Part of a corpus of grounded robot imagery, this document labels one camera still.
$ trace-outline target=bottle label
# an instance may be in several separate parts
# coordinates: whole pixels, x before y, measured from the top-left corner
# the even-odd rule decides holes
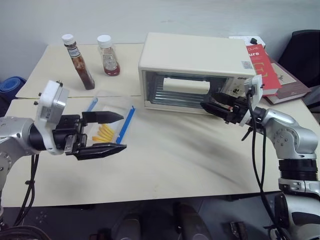
[[[78,57],[80,55],[79,49],[77,47],[73,49],[68,49],[69,55],[72,58]]]
[[[115,70],[117,68],[117,61],[113,54],[103,55],[103,66],[109,71]]]

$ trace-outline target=barcode label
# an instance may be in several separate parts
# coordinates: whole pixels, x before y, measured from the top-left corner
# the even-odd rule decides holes
[[[250,61],[241,61],[244,69],[254,69]]]

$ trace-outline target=black office chair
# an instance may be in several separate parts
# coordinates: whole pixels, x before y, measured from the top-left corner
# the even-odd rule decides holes
[[[319,86],[320,30],[294,31],[278,62],[308,88]],[[309,109],[319,107],[320,86],[306,95],[304,101]]]

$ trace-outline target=red book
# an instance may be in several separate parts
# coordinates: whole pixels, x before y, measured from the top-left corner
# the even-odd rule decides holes
[[[261,44],[257,44],[246,46],[246,48],[248,50],[256,74],[262,75],[262,82],[264,84],[263,95],[265,96],[275,94],[278,89],[281,88],[281,84],[263,46]]]

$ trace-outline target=white bottle cap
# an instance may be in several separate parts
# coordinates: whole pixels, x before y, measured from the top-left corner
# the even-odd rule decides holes
[[[111,37],[109,35],[100,35],[96,40],[98,41],[99,47],[102,49],[108,49],[112,46]]]
[[[72,34],[65,34],[61,38],[65,45],[71,45],[75,43],[74,36]]]

